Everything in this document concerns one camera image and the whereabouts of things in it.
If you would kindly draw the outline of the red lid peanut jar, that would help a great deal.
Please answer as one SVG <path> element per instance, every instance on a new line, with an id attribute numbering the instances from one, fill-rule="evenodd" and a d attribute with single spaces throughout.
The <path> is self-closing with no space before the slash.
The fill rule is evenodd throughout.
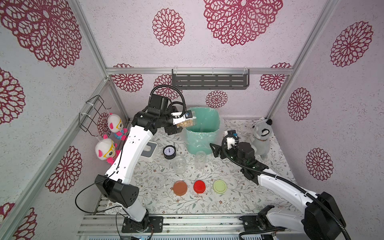
<path id="1" fill-rule="evenodd" d="M 195 155 L 195 168 L 202 170 L 206 167 L 207 154 L 204 151 L 198 151 Z"/>

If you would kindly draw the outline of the green lid peanut jar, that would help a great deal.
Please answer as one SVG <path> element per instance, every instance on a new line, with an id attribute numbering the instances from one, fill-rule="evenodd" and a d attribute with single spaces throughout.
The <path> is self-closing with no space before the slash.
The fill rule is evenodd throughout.
<path id="1" fill-rule="evenodd" d="M 195 111 L 188 110 L 185 112 L 184 120 L 177 124 L 178 128 L 188 128 L 197 124 L 197 117 Z"/>

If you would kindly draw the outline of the green jar lid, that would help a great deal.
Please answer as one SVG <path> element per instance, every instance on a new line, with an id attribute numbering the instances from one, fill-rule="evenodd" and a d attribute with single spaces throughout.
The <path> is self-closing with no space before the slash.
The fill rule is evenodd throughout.
<path id="1" fill-rule="evenodd" d="M 222 195 L 227 191 L 227 184 L 223 180 L 216 180 L 213 183 L 213 190 L 215 193 Z"/>

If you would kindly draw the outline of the glass peanut jar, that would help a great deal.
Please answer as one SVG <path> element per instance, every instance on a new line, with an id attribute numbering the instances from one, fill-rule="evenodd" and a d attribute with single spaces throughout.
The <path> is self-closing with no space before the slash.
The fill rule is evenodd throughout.
<path id="1" fill-rule="evenodd" d="M 187 170 L 187 160 L 183 156 L 177 156 L 173 159 L 173 169 L 176 174 L 181 175 Z"/>

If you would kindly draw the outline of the red jar lid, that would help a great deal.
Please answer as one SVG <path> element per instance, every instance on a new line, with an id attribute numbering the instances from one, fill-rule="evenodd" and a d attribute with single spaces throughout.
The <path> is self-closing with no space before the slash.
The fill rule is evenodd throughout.
<path id="1" fill-rule="evenodd" d="M 206 191 L 206 184 L 201 181 L 201 180 L 198 180 L 194 183 L 194 191 L 197 193 L 197 194 L 202 194 Z"/>

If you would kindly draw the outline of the brown jar lid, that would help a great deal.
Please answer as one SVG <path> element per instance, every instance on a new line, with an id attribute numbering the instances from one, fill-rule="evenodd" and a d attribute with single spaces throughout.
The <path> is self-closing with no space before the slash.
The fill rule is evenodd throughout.
<path id="1" fill-rule="evenodd" d="M 173 186 L 174 194 L 177 196 L 183 196 L 188 191 L 188 186 L 184 181 L 177 181 Z"/>

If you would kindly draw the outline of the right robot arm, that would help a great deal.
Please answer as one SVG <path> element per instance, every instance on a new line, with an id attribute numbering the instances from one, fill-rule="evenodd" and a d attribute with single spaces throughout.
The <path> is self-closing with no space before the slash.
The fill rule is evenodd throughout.
<path id="1" fill-rule="evenodd" d="M 299 212 L 278 210 L 268 205 L 251 217 L 242 217 L 244 235 L 272 234 L 284 230 L 304 233 L 311 240 L 335 240 L 343 235 L 351 237 L 346 230 L 346 222 L 333 196 L 326 192 L 317 194 L 279 176 L 268 166 L 256 160 L 254 150 L 249 143 L 240 142 L 231 148 L 227 144 L 210 144 L 214 157 L 228 159 L 241 168 L 243 175 L 259 186 L 273 191 L 287 200 Z"/>

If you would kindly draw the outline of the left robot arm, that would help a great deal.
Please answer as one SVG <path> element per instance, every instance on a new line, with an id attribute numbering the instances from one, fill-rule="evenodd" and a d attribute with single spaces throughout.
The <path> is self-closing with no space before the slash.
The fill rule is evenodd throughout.
<path id="1" fill-rule="evenodd" d="M 134 169 L 147 143 L 163 128 L 171 135 L 181 132 L 178 120 L 187 120 L 184 97 L 181 102 L 168 103 L 169 99 L 160 95 L 150 96 L 148 105 L 135 114 L 130 133 L 114 164 L 104 175 L 98 175 L 95 184 L 104 197 L 118 203 L 130 218 L 138 223 L 144 221 L 148 210 L 138 198 L 139 188 L 130 184 Z"/>

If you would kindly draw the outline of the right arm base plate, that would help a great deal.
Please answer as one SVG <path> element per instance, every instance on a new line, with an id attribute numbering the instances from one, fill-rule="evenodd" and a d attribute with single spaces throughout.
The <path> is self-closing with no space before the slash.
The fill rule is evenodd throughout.
<path id="1" fill-rule="evenodd" d="M 273 232 L 284 230 L 283 227 L 273 226 L 265 216 L 259 215 L 245 215 L 239 217 L 239 220 L 243 222 L 243 227 L 246 233 L 250 232 Z"/>

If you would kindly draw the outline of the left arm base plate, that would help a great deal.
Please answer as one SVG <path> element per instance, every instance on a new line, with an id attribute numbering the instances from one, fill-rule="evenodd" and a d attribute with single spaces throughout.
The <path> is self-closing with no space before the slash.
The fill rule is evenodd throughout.
<path id="1" fill-rule="evenodd" d="M 125 217 L 122 233 L 161 233 L 163 231 L 164 218 L 146 216 L 141 222 L 136 222 L 129 217 Z"/>

